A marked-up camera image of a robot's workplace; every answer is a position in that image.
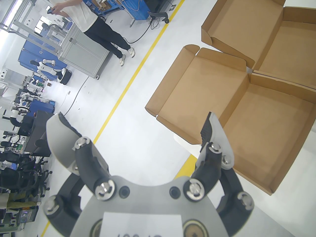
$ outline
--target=smartphone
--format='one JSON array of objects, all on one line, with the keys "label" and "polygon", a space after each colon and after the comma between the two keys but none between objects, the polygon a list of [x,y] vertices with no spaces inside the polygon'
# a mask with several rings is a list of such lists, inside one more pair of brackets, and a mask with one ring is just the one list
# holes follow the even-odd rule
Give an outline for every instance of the smartphone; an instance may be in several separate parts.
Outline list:
[{"label": "smartphone", "polygon": [[53,14],[52,8],[49,8],[49,9],[47,10],[47,14]]}]

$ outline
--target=white label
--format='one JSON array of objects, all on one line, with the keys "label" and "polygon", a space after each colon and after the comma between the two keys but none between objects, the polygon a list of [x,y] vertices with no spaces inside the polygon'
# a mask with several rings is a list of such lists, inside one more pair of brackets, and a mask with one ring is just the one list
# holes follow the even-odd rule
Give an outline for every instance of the white label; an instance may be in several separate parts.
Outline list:
[{"label": "white label", "polygon": [[105,212],[100,237],[183,237],[181,215]]}]

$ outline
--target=cardboard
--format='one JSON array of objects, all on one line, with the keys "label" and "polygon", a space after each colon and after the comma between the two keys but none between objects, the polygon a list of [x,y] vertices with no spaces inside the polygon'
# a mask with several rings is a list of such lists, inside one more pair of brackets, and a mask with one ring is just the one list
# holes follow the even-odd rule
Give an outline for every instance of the cardboard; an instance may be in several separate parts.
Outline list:
[{"label": "cardboard", "polygon": [[187,45],[145,108],[191,144],[202,143],[201,128],[214,112],[233,148],[234,169],[272,194],[315,121],[316,90],[248,75],[243,59]]},{"label": "cardboard", "polygon": [[316,9],[285,7],[281,26],[256,73],[316,89]]},{"label": "cardboard", "polygon": [[112,8],[112,5],[107,1],[97,2],[96,0],[92,0],[92,3],[101,11],[106,11]]},{"label": "cardboard", "polygon": [[[222,124],[226,122],[226,106],[238,87],[248,80],[244,60],[199,49],[197,45],[187,45],[181,50],[145,107],[170,130],[175,132],[176,126],[176,133],[191,144],[200,143],[200,131],[210,109]],[[187,115],[196,109],[201,115]]]},{"label": "cardboard", "polygon": [[245,59],[255,72],[316,89],[316,10],[285,0],[218,0],[202,41]]}]

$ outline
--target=hand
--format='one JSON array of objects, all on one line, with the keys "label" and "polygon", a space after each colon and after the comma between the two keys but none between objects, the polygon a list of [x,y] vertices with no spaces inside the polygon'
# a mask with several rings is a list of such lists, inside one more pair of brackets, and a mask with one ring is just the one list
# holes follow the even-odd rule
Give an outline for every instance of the hand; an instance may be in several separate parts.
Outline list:
[{"label": "hand", "polygon": [[57,3],[53,8],[52,8],[52,11],[53,11],[53,14],[57,14],[57,15],[60,15],[60,11],[62,9],[64,9],[65,6],[62,4],[62,3]]}]

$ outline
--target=yellow floor line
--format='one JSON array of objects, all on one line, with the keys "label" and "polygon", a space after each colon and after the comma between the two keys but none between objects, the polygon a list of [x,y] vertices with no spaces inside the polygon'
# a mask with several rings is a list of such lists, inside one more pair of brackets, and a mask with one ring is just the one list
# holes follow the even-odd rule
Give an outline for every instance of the yellow floor line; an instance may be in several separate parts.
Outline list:
[{"label": "yellow floor line", "polygon": [[[177,14],[177,12],[179,11],[180,7],[182,6],[182,4],[184,3],[185,0],[181,0],[178,5],[176,6],[174,12],[172,13],[172,15],[169,17],[170,22],[172,21],[172,19],[175,17],[175,15]],[[145,57],[142,59],[141,63],[139,64],[138,68],[136,69],[135,73],[133,74],[132,78],[130,79],[130,81],[128,82],[127,86],[125,87],[125,89],[123,90],[121,96],[119,97],[118,101],[115,103],[114,107],[112,108],[110,114],[108,115],[108,117],[106,118],[105,122],[103,123],[101,129],[99,130],[98,134],[96,135],[95,139],[93,140],[93,143],[95,144],[98,139],[100,138],[100,135],[102,134],[102,132],[104,131],[106,125],[109,123],[111,117],[113,116],[114,112],[116,111],[116,109],[118,108],[119,104],[121,103],[122,99],[124,98],[125,94],[127,93],[128,89],[131,87],[133,81],[135,80],[136,76],[138,75],[139,71],[141,70],[141,68],[143,67],[143,65],[145,64],[146,60],[148,59],[149,55],[151,54],[151,52],[153,51],[153,49],[155,48],[155,46],[157,45],[157,43],[159,42],[160,38],[162,37],[162,35],[164,34],[164,32],[166,31],[167,27],[169,26],[169,24],[165,24],[164,27],[162,28],[162,30],[160,31],[160,33],[158,34],[157,38],[155,39],[154,43],[152,44],[152,46],[150,47],[149,51],[146,53]],[[179,171],[179,173],[177,174],[176,178],[182,175],[188,175],[190,176],[193,171],[194,171],[194,164],[195,164],[195,160],[193,160],[193,156],[190,156],[187,161],[185,162],[184,166],[181,168],[181,170]],[[46,233],[49,225],[51,223],[48,222],[41,234],[41,237],[44,237],[44,234]]]},{"label": "yellow floor line", "polygon": [[48,221],[48,223],[46,224],[46,226],[45,226],[45,228],[44,228],[44,230],[43,230],[43,232],[42,232],[42,234],[41,234],[40,237],[44,237],[44,234],[46,233],[47,228],[48,228],[48,226],[49,226],[50,224],[51,224],[50,221]]},{"label": "yellow floor line", "polygon": [[181,176],[191,176],[194,172],[196,161],[196,157],[190,155],[184,165],[181,167],[180,171],[175,176],[175,179]]}]

